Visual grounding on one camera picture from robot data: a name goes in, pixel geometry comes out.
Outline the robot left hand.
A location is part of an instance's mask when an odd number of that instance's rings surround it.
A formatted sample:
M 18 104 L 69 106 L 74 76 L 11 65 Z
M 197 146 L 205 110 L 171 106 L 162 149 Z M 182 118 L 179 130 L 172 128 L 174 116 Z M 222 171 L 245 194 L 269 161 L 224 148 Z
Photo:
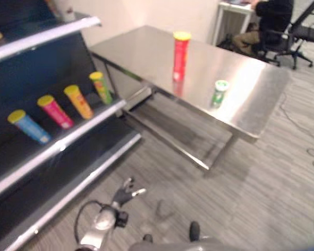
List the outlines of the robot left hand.
M 132 200 L 133 198 L 142 195 L 147 192 L 146 188 L 140 188 L 133 190 L 135 178 L 129 177 L 123 183 L 123 185 L 116 191 L 113 196 L 111 206 L 119 210 L 124 204 Z

